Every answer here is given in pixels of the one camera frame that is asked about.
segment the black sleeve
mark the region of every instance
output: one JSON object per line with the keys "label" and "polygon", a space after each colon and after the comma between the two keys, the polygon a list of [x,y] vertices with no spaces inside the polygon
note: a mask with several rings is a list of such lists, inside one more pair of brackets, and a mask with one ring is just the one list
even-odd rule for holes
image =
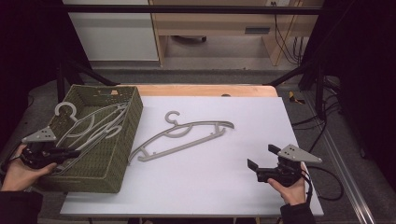
{"label": "black sleeve", "polygon": [[43,195],[37,192],[0,191],[0,223],[37,223]]}
{"label": "black sleeve", "polygon": [[311,208],[307,203],[301,203],[291,206],[283,205],[280,208],[284,224],[315,224],[315,218]]}

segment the white table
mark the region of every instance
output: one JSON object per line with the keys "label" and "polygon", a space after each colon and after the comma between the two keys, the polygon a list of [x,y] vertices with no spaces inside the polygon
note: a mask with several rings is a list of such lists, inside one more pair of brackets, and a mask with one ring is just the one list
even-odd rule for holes
{"label": "white table", "polygon": [[[142,96],[144,110],[133,149],[157,133],[173,127],[164,116],[171,110],[179,124],[201,120],[228,120],[219,138],[154,161],[127,167],[118,194],[69,193],[62,215],[83,217],[273,217],[283,200],[265,183],[257,182],[247,159],[260,167],[274,168],[277,156],[268,144],[297,145],[289,117],[278,97],[172,97]],[[194,127],[177,144],[196,139],[213,128]],[[149,145],[160,152],[175,139]],[[323,211],[314,191],[314,216]]]}

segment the hand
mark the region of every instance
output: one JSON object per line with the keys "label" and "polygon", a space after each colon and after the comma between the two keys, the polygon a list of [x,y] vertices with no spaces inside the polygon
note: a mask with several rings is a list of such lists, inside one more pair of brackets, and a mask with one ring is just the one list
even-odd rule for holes
{"label": "hand", "polygon": [[290,187],[286,188],[279,184],[276,180],[269,178],[268,183],[276,189],[282,196],[285,204],[296,205],[299,203],[305,203],[305,182],[303,178],[300,178]]}
{"label": "hand", "polygon": [[[22,150],[25,147],[26,145],[20,145],[16,155],[21,155]],[[1,191],[19,191],[28,189],[40,176],[49,174],[56,165],[57,164],[54,162],[46,167],[34,170],[24,165],[21,159],[16,159],[8,166],[6,178]]]}

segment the gray plastic hanger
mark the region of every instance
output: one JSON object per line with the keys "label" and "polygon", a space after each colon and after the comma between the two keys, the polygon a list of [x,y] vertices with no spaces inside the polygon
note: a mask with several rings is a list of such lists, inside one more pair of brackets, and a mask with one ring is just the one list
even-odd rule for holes
{"label": "gray plastic hanger", "polygon": [[[212,139],[214,139],[214,138],[220,137],[220,136],[222,136],[222,135],[225,133],[225,128],[220,129],[220,128],[219,128],[220,126],[228,127],[228,128],[232,128],[232,129],[234,128],[234,126],[233,126],[233,124],[232,124],[231,122],[229,122],[229,121],[222,121],[222,120],[215,120],[215,121],[211,121],[211,120],[210,120],[210,121],[197,121],[197,122],[192,122],[192,123],[186,123],[186,124],[180,124],[180,125],[179,125],[175,119],[174,119],[174,120],[169,119],[169,116],[172,115],[172,114],[180,115],[180,113],[177,112],[177,111],[169,111],[169,112],[165,115],[165,120],[166,120],[168,123],[175,124],[175,126],[174,126],[173,128],[171,128],[171,129],[168,129],[168,130],[165,130],[165,131],[163,131],[163,132],[161,132],[161,133],[156,134],[155,136],[153,136],[152,138],[150,138],[148,141],[146,141],[143,145],[141,145],[140,147],[138,147],[137,149],[135,149],[134,151],[132,151],[131,154],[130,154],[130,156],[129,156],[129,158],[128,158],[128,161],[129,161],[130,164],[131,164],[132,158],[133,158],[139,151],[142,151],[143,154],[144,154],[144,156],[141,156],[141,157],[138,157],[138,158],[137,158],[139,161],[150,161],[150,160],[154,160],[154,159],[160,158],[160,157],[162,157],[162,156],[169,155],[169,154],[171,154],[171,153],[178,152],[178,151],[180,151],[180,150],[182,150],[182,149],[186,149],[186,148],[188,148],[188,147],[193,147],[193,146],[199,145],[199,144],[201,144],[201,143],[207,142],[207,141],[212,140]],[[193,142],[190,142],[190,143],[188,143],[188,144],[184,144],[184,145],[179,146],[179,147],[173,147],[173,148],[171,148],[171,149],[168,149],[168,150],[163,151],[163,152],[160,152],[160,153],[153,153],[152,155],[150,155],[150,154],[146,151],[146,146],[147,146],[147,145],[149,145],[150,143],[152,143],[153,141],[157,140],[158,138],[160,138],[160,137],[162,137],[162,136],[166,136],[166,137],[170,137],[170,138],[179,138],[179,137],[182,137],[182,136],[186,135],[187,133],[189,133],[189,132],[191,131],[191,129],[192,129],[193,126],[199,126],[199,125],[214,125],[214,127],[215,127],[215,132],[212,133],[212,134],[210,134],[210,135],[207,136],[207,137],[204,137],[204,138],[195,140],[195,141],[193,141]],[[185,130],[185,131],[182,132],[182,133],[171,133],[171,132],[173,132],[173,131],[175,131],[175,130],[182,129],[182,128],[187,128],[187,130]]]}

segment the green wicker basket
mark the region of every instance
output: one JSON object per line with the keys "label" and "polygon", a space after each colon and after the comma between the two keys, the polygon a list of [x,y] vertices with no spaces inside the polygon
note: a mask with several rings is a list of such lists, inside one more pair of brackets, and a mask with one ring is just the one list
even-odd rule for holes
{"label": "green wicker basket", "polygon": [[[109,105],[130,103],[126,108],[125,118],[120,124],[122,128],[119,133],[109,138],[103,138],[63,174],[43,176],[35,186],[42,190],[51,191],[119,192],[143,110],[137,87],[73,85],[65,96],[64,102],[76,106],[77,114],[75,117],[77,119],[85,118],[93,111]],[[59,110],[60,116],[54,116],[49,122],[49,126],[58,139],[75,123],[70,119],[71,107],[62,106]],[[112,116],[110,114],[110,111],[105,110],[100,115],[95,115],[95,120],[100,120],[108,115]],[[84,122],[75,129],[76,133],[87,130],[90,123],[88,121]],[[70,142],[62,142],[62,146],[68,146],[67,144],[70,144]]]}

